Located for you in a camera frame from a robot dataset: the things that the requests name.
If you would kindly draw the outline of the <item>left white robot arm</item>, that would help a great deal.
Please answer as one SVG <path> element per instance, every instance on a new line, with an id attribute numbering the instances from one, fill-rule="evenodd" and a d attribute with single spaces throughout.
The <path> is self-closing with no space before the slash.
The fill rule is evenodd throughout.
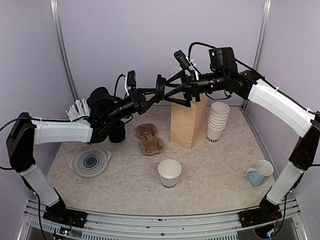
<path id="1" fill-rule="evenodd" d="M 154 103 L 163 99 L 164 92 L 153 88 L 132 88 L 126 98 L 110 95 L 106 87 L 96 88 L 87 99 L 89 116 L 75 120 L 36 120 L 27 112 L 19 115 L 12 127 L 6 146 L 11 168 L 20 174 L 44 204 L 49 212 L 63 223 L 70 218 L 70 211 L 64 207 L 58 193 L 47 181 L 34 159 L 34 146 L 47 143 L 80 142 L 102 143 L 112 131 L 113 125 L 134 113 L 145 113 Z"/>

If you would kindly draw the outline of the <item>stack of black cup lids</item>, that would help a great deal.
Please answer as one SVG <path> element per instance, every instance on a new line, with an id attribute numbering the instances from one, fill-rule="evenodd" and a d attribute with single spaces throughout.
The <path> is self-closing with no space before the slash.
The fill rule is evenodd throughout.
<path id="1" fill-rule="evenodd" d="M 115 122 L 111 128 L 108 135 L 110 142 L 121 143 L 126 138 L 125 123 L 121 120 Z"/>

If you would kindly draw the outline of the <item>aluminium corner post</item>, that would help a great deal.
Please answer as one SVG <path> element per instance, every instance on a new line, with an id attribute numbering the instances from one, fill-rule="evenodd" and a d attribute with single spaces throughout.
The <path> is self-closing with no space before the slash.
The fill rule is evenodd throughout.
<path id="1" fill-rule="evenodd" d="M 68 84 L 72 99 L 75 101 L 76 99 L 79 98 L 79 95 L 78 95 L 76 85 L 72 76 L 72 71 L 71 71 L 71 67 L 70 67 L 70 63 L 67 55 L 67 49 L 64 41 L 63 28 L 62 28 L 62 23 L 60 18 L 58 1 L 51 0 L 50 7 L 51 7 L 51 13 L 53 17 L 55 32 L 57 36 L 58 47 L 59 47 L 64 71 L 66 74 L 67 84 Z"/>
<path id="2" fill-rule="evenodd" d="M 259 69 L 261 58 L 263 55 L 263 49 L 264 49 L 265 38 L 267 34 L 267 28 L 268 28 L 270 11 L 271 11 L 271 4 L 272 4 L 271 0 L 264 0 L 258 42 L 257 42 L 257 47 L 256 47 L 253 67 L 252 67 L 256 71 Z"/>

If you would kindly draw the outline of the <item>brown paper takeout bag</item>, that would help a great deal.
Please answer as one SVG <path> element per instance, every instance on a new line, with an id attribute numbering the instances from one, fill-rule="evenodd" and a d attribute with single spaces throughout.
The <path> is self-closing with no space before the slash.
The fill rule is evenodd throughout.
<path id="1" fill-rule="evenodd" d="M 200 101 L 194 99 L 191 107 L 171 104 L 170 143 L 184 149 L 192 149 L 201 132 L 207 108 L 207 97 L 200 94 Z"/>

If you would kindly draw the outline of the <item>right aluminium corner post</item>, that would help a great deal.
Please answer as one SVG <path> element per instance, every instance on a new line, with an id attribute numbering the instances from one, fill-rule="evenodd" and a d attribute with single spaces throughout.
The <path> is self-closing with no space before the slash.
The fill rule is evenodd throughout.
<path id="1" fill-rule="evenodd" d="M 256 47 L 253 67 L 252 67 L 256 71 L 259 69 L 261 58 L 263 55 L 263 49 L 264 49 L 265 38 L 267 34 L 267 28 L 268 28 L 270 11 L 271 11 L 271 4 L 272 4 L 271 0 L 264 0 L 258 42 L 257 42 L 257 47 Z"/>

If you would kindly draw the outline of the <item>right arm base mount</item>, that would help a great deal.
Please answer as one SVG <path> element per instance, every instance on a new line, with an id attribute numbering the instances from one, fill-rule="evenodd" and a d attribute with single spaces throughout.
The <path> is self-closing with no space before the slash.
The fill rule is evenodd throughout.
<path id="1" fill-rule="evenodd" d="M 274 205 L 268 201 L 266 195 L 258 207 L 240 211 L 238 216 L 242 228 L 268 223 L 283 217 L 279 204 Z"/>

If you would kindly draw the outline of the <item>left aluminium corner post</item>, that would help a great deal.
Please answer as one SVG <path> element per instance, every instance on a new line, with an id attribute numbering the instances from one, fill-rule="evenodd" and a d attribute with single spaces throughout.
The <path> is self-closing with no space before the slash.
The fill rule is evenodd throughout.
<path id="1" fill-rule="evenodd" d="M 68 84 L 72 99 L 75 101 L 76 99 L 79 98 L 79 95 L 78 95 L 76 85 L 72 76 L 72 71 L 71 71 L 71 67 L 70 67 L 70 63 L 67 55 L 67 49 L 64 41 L 63 28 L 62 28 L 62 23 L 60 18 L 58 1 L 51 0 L 50 7 L 51 7 L 51 13 L 53 17 L 55 32 L 57 36 L 58 47 L 59 47 L 64 71 L 66 74 L 67 84 Z"/>

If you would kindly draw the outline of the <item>light blue mug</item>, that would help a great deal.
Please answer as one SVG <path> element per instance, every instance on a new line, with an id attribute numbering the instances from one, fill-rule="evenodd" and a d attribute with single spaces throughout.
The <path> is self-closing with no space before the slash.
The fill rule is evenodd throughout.
<path id="1" fill-rule="evenodd" d="M 274 168 L 269 161 L 259 160 L 255 167 L 246 170 L 245 177 L 249 180 L 252 187 L 260 187 L 273 173 Z"/>

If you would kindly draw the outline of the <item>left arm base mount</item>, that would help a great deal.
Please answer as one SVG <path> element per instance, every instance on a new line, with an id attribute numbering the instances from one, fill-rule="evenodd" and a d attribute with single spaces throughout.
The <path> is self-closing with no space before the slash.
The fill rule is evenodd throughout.
<path id="1" fill-rule="evenodd" d="M 61 198 L 53 206 L 46 206 L 43 214 L 45 220 L 81 229 L 84 228 L 87 216 L 88 214 L 84 211 L 67 208 Z"/>

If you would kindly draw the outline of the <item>white paper coffee cup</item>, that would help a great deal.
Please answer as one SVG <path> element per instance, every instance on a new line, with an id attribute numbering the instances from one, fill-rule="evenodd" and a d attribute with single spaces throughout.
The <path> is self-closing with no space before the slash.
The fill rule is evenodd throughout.
<path id="1" fill-rule="evenodd" d="M 159 163 L 157 171 L 162 186 L 166 189 L 172 189 L 178 183 L 182 173 L 182 166 L 174 159 L 166 159 Z"/>

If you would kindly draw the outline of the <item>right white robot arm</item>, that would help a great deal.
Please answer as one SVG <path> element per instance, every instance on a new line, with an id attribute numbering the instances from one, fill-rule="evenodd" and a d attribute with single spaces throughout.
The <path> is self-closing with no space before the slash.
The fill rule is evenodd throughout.
<path id="1" fill-rule="evenodd" d="M 283 200 L 313 164 L 320 140 L 320 114 L 296 103 L 254 69 L 248 67 L 239 72 L 240 61 L 231 47 L 212 48 L 208 52 L 211 72 L 203 74 L 190 68 L 191 61 L 181 50 L 174 53 L 182 70 L 166 81 L 165 85 L 172 90 L 164 95 L 165 101 L 190 107 L 192 99 L 198 102 L 204 93 L 235 93 L 272 113 L 299 137 L 288 163 L 265 196 L 268 202 L 255 212 L 260 222 L 266 222 L 276 212 L 274 205 Z"/>

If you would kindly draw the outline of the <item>stack of white paper cups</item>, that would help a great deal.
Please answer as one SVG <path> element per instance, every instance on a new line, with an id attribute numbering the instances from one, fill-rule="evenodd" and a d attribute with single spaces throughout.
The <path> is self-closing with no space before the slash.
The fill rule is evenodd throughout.
<path id="1" fill-rule="evenodd" d="M 226 127 L 230 107 L 223 102 L 216 101 L 211 104 L 207 120 L 206 139 L 210 143 L 217 143 Z"/>

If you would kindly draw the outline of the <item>aluminium front frame rail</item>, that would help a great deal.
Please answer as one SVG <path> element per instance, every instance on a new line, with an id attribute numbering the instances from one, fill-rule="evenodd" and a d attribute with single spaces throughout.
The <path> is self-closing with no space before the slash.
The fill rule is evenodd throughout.
<path id="1" fill-rule="evenodd" d="M 210 214 L 146 216 L 87 211 L 83 228 L 39 219 L 44 204 L 30 199 L 16 240 L 255 240 L 263 223 L 242 227 L 239 210 Z"/>

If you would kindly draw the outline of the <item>black coffee cup lid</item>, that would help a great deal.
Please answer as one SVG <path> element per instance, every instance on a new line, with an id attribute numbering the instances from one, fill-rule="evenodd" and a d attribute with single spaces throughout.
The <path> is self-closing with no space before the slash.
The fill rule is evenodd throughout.
<path id="1" fill-rule="evenodd" d="M 161 74 L 157 75 L 156 78 L 156 85 L 155 85 L 155 103 L 159 103 L 164 99 L 165 94 L 165 87 L 166 87 L 166 78 L 162 77 Z"/>

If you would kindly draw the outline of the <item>brown cardboard cup carrier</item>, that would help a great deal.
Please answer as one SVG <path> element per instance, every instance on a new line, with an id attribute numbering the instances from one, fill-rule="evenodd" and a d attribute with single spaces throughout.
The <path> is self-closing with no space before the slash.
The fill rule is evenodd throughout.
<path id="1" fill-rule="evenodd" d="M 141 150 L 146 156 L 158 155 L 164 150 L 164 143 L 158 137 L 158 129 L 153 123 L 144 123 L 136 127 L 136 134 L 141 139 Z"/>

